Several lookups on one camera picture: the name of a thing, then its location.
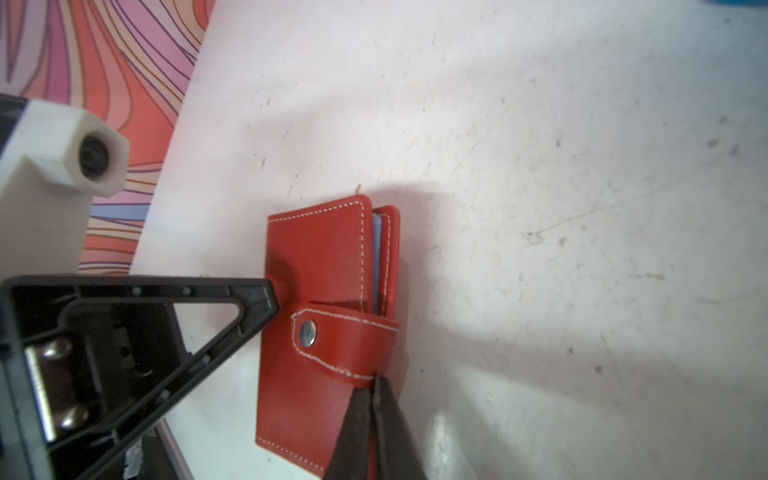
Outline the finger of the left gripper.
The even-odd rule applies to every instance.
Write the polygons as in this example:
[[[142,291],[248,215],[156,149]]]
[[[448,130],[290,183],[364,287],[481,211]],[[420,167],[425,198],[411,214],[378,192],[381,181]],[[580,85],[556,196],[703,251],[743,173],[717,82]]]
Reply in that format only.
[[[180,304],[235,318],[196,352]],[[16,276],[1,285],[1,475],[96,479],[278,313],[266,279]]]

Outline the red leather card holder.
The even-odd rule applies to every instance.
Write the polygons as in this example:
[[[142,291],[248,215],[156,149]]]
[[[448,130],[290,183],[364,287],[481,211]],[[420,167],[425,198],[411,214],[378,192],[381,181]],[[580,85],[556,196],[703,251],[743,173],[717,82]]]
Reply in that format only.
[[[401,216],[365,195],[274,214],[265,276],[278,314],[261,333],[257,444],[323,476],[354,388],[389,366]]]

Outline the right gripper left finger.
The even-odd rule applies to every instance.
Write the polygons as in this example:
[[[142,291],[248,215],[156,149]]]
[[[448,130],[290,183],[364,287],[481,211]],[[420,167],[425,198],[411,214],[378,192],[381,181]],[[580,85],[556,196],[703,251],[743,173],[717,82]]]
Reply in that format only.
[[[372,388],[353,390],[324,480],[377,477]]]

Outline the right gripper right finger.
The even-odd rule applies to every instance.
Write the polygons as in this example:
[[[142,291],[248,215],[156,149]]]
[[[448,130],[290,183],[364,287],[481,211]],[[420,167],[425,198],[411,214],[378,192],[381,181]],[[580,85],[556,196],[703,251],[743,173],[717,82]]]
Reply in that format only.
[[[426,480],[417,449],[390,381],[377,376],[372,388],[377,479]]]

